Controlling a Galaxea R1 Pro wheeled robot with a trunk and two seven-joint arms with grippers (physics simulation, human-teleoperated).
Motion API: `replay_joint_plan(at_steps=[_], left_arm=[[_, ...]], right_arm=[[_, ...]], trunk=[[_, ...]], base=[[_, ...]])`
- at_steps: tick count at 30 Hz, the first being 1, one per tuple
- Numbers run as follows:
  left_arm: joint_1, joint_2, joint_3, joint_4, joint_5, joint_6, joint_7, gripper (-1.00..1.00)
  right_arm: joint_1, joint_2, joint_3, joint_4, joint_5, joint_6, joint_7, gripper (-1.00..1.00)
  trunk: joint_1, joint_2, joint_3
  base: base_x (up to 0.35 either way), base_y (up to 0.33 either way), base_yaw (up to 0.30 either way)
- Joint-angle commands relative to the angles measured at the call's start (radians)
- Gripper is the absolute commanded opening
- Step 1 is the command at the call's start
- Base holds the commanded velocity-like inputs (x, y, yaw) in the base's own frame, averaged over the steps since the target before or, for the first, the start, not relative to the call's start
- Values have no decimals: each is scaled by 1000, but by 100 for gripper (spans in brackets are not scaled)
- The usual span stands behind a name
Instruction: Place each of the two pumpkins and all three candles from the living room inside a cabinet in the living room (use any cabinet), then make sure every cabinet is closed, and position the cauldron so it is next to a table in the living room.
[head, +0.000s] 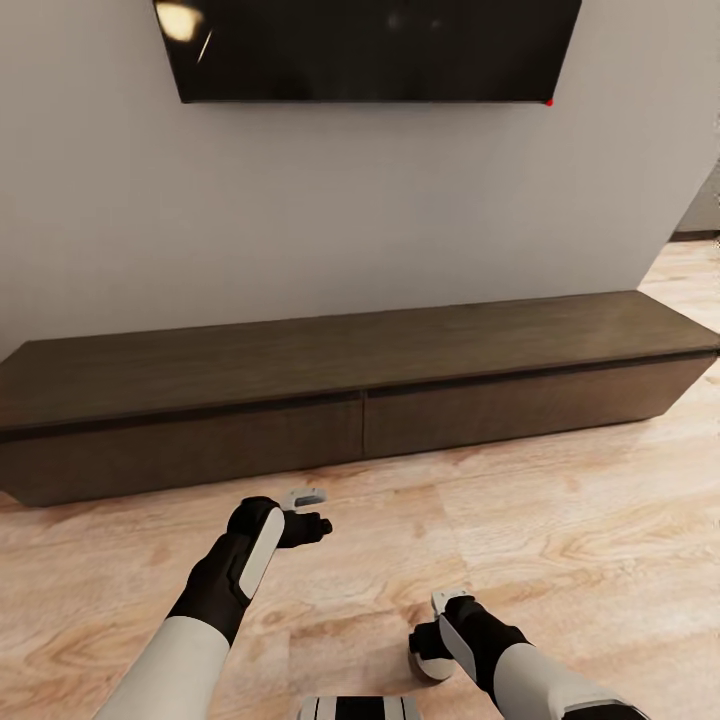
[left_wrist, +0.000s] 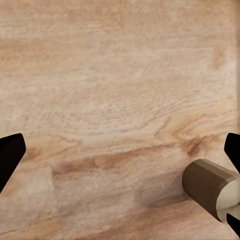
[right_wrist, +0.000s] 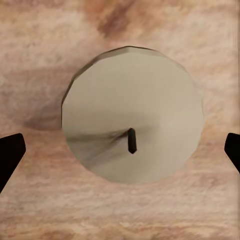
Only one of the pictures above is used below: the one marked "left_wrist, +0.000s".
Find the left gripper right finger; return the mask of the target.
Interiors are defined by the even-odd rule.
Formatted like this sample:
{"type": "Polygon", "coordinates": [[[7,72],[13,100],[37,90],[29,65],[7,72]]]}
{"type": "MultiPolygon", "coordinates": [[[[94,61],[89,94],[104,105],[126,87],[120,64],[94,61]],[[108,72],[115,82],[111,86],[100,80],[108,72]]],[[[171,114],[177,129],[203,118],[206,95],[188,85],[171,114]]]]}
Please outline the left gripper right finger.
{"type": "Polygon", "coordinates": [[[240,173],[240,135],[235,133],[229,133],[227,135],[224,151],[230,158],[235,168],[240,173]]]}

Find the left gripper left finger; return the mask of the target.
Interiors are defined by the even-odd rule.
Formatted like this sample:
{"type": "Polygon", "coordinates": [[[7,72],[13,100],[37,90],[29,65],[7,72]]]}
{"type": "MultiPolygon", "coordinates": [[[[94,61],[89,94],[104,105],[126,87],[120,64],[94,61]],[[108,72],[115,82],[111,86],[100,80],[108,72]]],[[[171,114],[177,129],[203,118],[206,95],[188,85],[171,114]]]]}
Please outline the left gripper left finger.
{"type": "Polygon", "coordinates": [[[0,138],[0,193],[26,153],[22,133],[0,138]]]}

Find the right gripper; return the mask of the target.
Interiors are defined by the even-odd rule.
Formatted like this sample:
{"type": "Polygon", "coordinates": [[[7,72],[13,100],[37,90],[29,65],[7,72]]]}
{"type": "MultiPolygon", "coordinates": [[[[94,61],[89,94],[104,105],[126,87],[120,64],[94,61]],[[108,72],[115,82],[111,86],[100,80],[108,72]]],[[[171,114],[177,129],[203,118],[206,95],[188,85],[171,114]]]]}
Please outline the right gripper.
{"type": "Polygon", "coordinates": [[[240,237],[240,220],[236,217],[226,214],[227,223],[231,226],[231,228],[236,232],[236,234],[240,237]]]}

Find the pillar candle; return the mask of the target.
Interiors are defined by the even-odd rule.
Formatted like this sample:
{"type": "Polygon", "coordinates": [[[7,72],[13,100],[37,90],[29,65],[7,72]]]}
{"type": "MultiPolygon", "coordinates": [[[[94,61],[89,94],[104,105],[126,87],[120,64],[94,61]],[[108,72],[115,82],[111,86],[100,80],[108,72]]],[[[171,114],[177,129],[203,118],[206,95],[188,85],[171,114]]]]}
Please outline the pillar candle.
{"type": "Polygon", "coordinates": [[[240,174],[208,159],[193,161],[182,176],[184,191],[220,223],[240,220],[240,174]]]}

